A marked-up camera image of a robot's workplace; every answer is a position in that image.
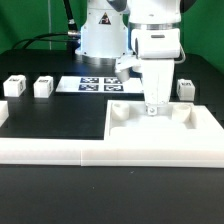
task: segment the white plastic base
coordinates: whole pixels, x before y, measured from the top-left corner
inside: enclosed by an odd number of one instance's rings
[[[128,114],[114,120],[113,103],[118,101],[108,102],[105,140],[0,138],[0,163],[224,168],[224,131],[205,107],[187,104],[189,119],[177,121],[174,104],[149,117],[144,102],[126,101],[129,113],[122,107]]]
[[[9,117],[8,103],[7,101],[0,101],[0,127],[3,125],[3,123],[6,121],[8,117]]]

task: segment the black cable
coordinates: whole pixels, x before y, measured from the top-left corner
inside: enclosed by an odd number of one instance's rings
[[[66,10],[66,15],[68,18],[68,29],[69,30],[78,30],[77,25],[75,23],[74,17],[72,15],[72,9],[69,0],[63,0]]]
[[[26,41],[32,41],[35,42],[35,41],[43,41],[43,42],[49,42],[49,41],[52,41],[52,42],[63,42],[63,43],[67,43],[67,42],[74,42],[74,40],[77,40],[77,39],[68,39],[68,40],[52,40],[52,39],[39,39],[39,38],[30,38],[30,39],[24,39],[24,40],[21,40],[17,43],[15,43],[13,46],[12,46],[12,49],[15,49],[19,44],[23,43],[23,42],[26,42]]]
[[[31,38],[30,41],[28,41],[22,47],[22,49],[26,49],[30,44],[32,44],[34,41],[36,41],[36,39],[42,39],[42,38],[45,38],[45,37],[54,37],[54,36],[68,36],[68,34],[65,33],[65,32],[61,32],[61,33],[47,33],[47,34],[38,35],[34,38]]]

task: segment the white box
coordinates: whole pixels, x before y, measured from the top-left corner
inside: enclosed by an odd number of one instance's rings
[[[40,76],[33,88],[35,98],[48,98],[54,89],[54,79],[51,76]]]
[[[8,111],[8,102],[7,101],[0,101],[0,127],[9,117]]]
[[[195,87],[191,80],[178,79],[177,95],[180,100],[194,101]]]
[[[26,77],[24,75],[12,75],[4,83],[4,95],[19,97],[26,89]]]

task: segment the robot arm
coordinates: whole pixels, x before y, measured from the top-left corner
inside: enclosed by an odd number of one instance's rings
[[[179,57],[181,51],[180,31],[176,26],[181,21],[180,0],[108,2],[119,9],[128,7],[130,11],[130,45],[134,55],[117,59],[117,76],[121,81],[126,81],[130,67],[140,73],[148,114],[156,115],[157,108],[169,102],[174,59]]]

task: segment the white block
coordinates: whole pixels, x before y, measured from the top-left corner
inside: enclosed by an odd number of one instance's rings
[[[195,87],[191,80],[178,79],[177,95],[180,100],[194,101]]]
[[[24,75],[12,75],[4,83],[4,95],[19,97],[26,89],[26,77]]]
[[[51,76],[40,76],[33,85],[35,98],[48,98],[54,89]]]
[[[7,101],[0,101],[0,127],[9,117],[8,111],[8,102]]]

